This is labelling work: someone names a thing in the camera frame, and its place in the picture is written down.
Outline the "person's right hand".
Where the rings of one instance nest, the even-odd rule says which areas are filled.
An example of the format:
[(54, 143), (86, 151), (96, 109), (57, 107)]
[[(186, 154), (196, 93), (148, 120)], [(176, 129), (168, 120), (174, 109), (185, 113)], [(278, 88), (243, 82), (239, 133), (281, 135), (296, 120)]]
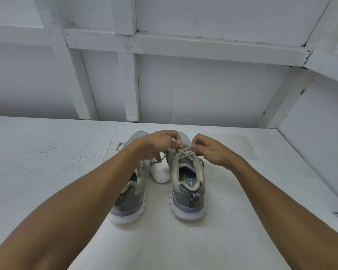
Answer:
[(222, 166), (228, 170), (231, 170), (233, 164), (235, 164), (237, 160), (241, 159), (241, 157), (234, 151), (214, 139), (212, 139), (211, 147), (208, 153), (196, 155), (203, 156), (204, 159), (210, 163), (217, 166)]

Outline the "person's left forearm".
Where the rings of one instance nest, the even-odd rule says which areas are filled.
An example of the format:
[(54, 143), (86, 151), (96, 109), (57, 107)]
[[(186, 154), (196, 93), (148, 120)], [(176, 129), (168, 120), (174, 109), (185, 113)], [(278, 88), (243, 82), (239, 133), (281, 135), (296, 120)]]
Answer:
[(0, 270), (67, 270), (145, 152), (144, 141), (136, 140), (40, 204), (0, 245)]

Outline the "person's left hand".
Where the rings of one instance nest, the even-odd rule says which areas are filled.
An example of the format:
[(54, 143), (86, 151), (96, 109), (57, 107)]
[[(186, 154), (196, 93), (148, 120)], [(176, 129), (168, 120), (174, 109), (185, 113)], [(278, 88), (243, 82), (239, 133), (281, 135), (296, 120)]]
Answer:
[(156, 131), (140, 137), (133, 141), (128, 149), (140, 160), (156, 158), (161, 162), (160, 152), (166, 153), (168, 149), (166, 131), (167, 130)]

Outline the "person's right forearm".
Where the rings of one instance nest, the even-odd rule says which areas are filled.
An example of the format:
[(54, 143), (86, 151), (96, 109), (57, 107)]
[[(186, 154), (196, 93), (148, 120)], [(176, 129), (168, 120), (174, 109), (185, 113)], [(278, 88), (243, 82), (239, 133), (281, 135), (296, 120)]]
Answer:
[(267, 234), (292, 270), (338, 270), (338, 232), (242, 157), (228, 158), (225, 167), (238, 179)]

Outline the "grey sneaker with white sole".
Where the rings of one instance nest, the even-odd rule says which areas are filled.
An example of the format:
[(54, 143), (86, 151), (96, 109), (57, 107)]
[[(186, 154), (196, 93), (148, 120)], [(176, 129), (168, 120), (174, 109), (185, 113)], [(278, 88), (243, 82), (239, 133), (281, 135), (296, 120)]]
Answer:
[(149, 162), (141, 160), (108, 214), (116, 225), (127, 225), (137, 221), (146, 207), (146, 180), (149, 178)]
[[(191, 140), (183, 132), (182, 145), (191, 146)], [(194, 154), (194, 167), (168, 163), (171, 179), (170, 208), (183, 221), (196, 221), (205, 214), (204, 162)]]

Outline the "beige shoelace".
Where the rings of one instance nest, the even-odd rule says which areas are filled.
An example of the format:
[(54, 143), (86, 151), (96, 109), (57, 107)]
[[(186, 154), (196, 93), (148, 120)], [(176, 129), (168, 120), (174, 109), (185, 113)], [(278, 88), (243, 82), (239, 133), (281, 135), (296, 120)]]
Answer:
[(191, 146), (180, 145), (179, 147), (173, 149), (167, 149), (167, 152), (161, 157), (161, 160), (166, 159), (167, 163), (170, 161), (172, 165), (178, 164), (179, 167), (191, 166), (194, 167), (194, 151)]

